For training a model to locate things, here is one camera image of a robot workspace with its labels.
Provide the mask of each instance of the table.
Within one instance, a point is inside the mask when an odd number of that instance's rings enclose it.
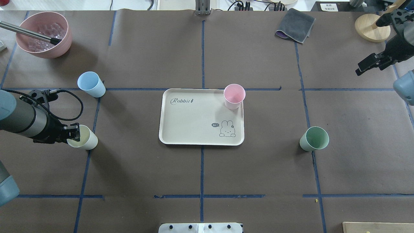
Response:
[[[35,13],[0,18],[19,24]],[[61,13],[73,44],[53,60],[23,52],[2,32],[0,85],[73,91],[85,105],[76,122],[99,143],[88,152],[0,131],[0,159],[21,190],[0,208],[2,231],[157,232],[162,223],[239,222],[245,232],[340,233],[344,221],[412,223],[414,109],[392,83],[413,60],[356,76],[357,63],[385,47],[354,30],[363,13],[309,12],[316,22],[303,45],[274,36],[285,12]],[[89,70],[105,81],[102,98],[77,89]],[[229,83],[247,90],[240,146],[159,141],[166,89]],[[61,94],[51,110],[70,117],[79,106]],[[309,126],[329,133],[327,148],[300,149]]]

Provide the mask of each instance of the metal rod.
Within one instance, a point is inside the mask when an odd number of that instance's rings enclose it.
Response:
[[[45,36],[45,35],[42,35],[40,33],[30,31],[30,30],[27,30],[25,28],[22,28],[22,27],[13,25],[13,24],[6,23],[4,21],[0,21],[0,27],[2,27],[4,29],[7,29],[7,30],[10,30],[12,32],[23,34],[25,36],[29,36],[29,37],[32,37],[32,38],[35,38],[35,39],[46,41],[48,43],[50,43],[51,39],[52,39],[52,37]]]

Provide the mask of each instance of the cartoon rabbit drawing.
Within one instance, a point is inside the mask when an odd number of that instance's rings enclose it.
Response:
[[[223,121],[221,123],[220,137],[235,137],[236,131],[232,121]]]

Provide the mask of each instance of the white label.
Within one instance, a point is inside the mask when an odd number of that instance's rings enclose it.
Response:
[[[335,3],[321,3],[320,8],[322,11],[338,11],[338,7]]]

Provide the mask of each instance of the red object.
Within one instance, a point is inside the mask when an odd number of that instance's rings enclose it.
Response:
[[[9,4],[10,0],[0,0],[0,7]]]

